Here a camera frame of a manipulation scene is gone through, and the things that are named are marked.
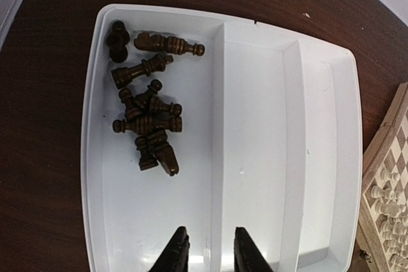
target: chess piece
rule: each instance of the chess piece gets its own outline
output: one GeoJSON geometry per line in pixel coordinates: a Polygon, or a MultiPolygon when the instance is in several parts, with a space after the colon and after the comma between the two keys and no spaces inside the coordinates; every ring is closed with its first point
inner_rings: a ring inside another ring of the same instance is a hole
{"type": "Polygon", "coordinates": [[[382,238],[383,238],[384,240],[398,239],[398,236],[393,234],[392,228],[393,228],[393,227],[392,227],[392,225],[391,225],[391,230],[390,230],[390,231],[383,231],[383,230],[381,229],[382,238]]]}
{"type": "Polygon", "coordinates": [[[401,200],[401,197],[402,197],[402,191],[396,191],[394,195],[394,200],[398,202],[399,200],[401,200]]]}
{"type": "Polygon", "coordinates": [[[154,155],[161,163],[163,169],[170,176],[179,173],[179,164],[174,149],[167,142],[167,134],[164,130],[156,131],[147,136],[147,141],[154,150],[154,155]]]}
{"type": "Polygon", "coordinates": [[[392,239],[392,240],[387,240],[386,242],[387,247],[389,248],[399,248],[401,249],[403,247],[402,243],[399,243],[397,240],[392,239]]]}
{"type": "Polygon", "coordinates": [[[390,259],[390,262],[391,262],[391,264],[394,264],[394,265],[396,265],[398,267],[401,267],[401,268],[404,268],[404,269],[408,268],[408,260],[401,257],[401,256],[393,255],[391,257],[391,259],[390,259]]]}
{"type": "Polygon", "coordinates": [[[394,225],[391,224],[389,221],[384,221],[381,224],[380,230],[382,233],[391,233],[392,234],[392,230],[394,229],[394,225]]]}
{"type": "Polygon", "coordinates": [[[159,165],[157,159],[149,152],[149,144],[147,138],[139,136],[135,140],[135,145],[138,151],[140,151],[139,167],[140,170],[147,170],[159,165]]]}
{"type": "Polygon", "coordinates": [[[171,55],[156,54],[150,60],[142,60],[142,63],[130,68],[121,67],[112,70],[112,77],[116,87],[121,89],[132,82],[133,79],[139,76],[150,76],[156,71],[165,71],[166,65],[173,62],[171,55]]]}
{"type": "Polygon", "coordinates": [[[151,114],[155,113],[169,113],[173,116],[180,116],[182,112],[182,107],[178,103],[170,103],[166,104],[160,98],[153,96],[150,99],[150,108],[149,112],[151,114]]]}
{"type": "Polygon", "coordinates": [[[106,38],[106,45],[109,48],[109,56],[115,63],[122,63],[128,58],[126,44],[129,43],[130,36],[125,25],[120,20],[112,24],[112,32],[106,38]]]}
{"type": "Polygon", "coordinates": [[[383,197],[385,199],[390,200],[390,199],[393,199],[395,197],[395,192],[392,189],[382,190],[378,186],[373,186],[371,188],[371,196],[374,199],[377,199],[378,197],[383,197]]]}
{"type": "Polygon", "coordinates": [[[163,88],[163,84],[159,80],[152,80],[147,86],[147,90],[143,94],[138,94],[133,99],[133,103],[137,105],[141,110],[147,111],[149,108],[150,99],[157,95],[157,93],[163,88]]]}
{"type": "Polygon", "coordinates": [[[132,122],[126,122],[125,120],[115,120],[112,124],[113,131],[116,133],[125,131],[133,131],[137,135],[147,135],[157,130],[170,130],[171,132],[182,131],[182,119],[181,117],[172,117],[168,120],[161,120],[153,118],[150,115],[137,117],[132,122]]]}
{"type": "Polygon", "coordinates": [[[184,54],[191,52],[193,55],[202,56],[205,52],[204,45],[194,44],[190,45],[182,38],[175,36],[164,37],[160,34],[153,34],[143,32],[133,41],[135,47],[144,51],[165,51],[169,54],[184,54]]]}
{"type": "Polygon", "coordinates": [[[133,96],[130,89],[125,87],[119,91],[120,101],[125,104],[125,118],[128,122],[143,114],[143,111],[133,104],[133,96]]]}
{"type": "Polygon", "coordinates": [[[407,235],[398,236],[397,241],[399,243],[402,243],[403,245],[408,245],[408,236],[407,235]]]}
{"type": "Polygon", "coordinates": [[[388,252],[391,254],[399,254],[401,253],[401,249],[400,248],[389,248],[388,252]]]}
{"type": "Polygon", "coordinates": [[[401,179],[401,175],[399,173],[391,173],[387,169],[383,169],[380,174],[380,178],[382,181],[399,181],[401,179]]]}
{"type": "Polygon", "coordinates": [[[395,223],[402,223],[404,226],[408,226],[408,217],[404,216],[404,217],[398,217],[394,220],[395,223]]]}
{"type": "Polygon", "coordinates": [[[407,228],[403,226],[401,223],[396,223],[393,226],[393,234],[396,235],[406,235],[407,234],[407,228]]]}
{"type": "Polygon", "coordinates": [[[126,31],[125,24],[122,21],[116,20],[111,28],[112,32],[119,33],[122,36],[123,44],[127,45],[130,42],[130,35],[126,31]]]}

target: dark wood surface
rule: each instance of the dark wood surface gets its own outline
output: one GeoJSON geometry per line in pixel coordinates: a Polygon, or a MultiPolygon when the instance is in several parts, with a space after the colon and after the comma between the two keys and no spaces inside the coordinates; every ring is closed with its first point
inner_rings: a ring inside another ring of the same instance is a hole
{"type": "MultiPolygon", "coordinates": [[[[82,99],[94,22],[109,3],[236,15],[349,48],[358,63],[364,148],[398,84],[408,81],[408,28],[378,0],[24,0],[0,53],[1,271],[89,270],[82,99]]],[[[353,267],[366,269],[357,260],[353,267]]]]}

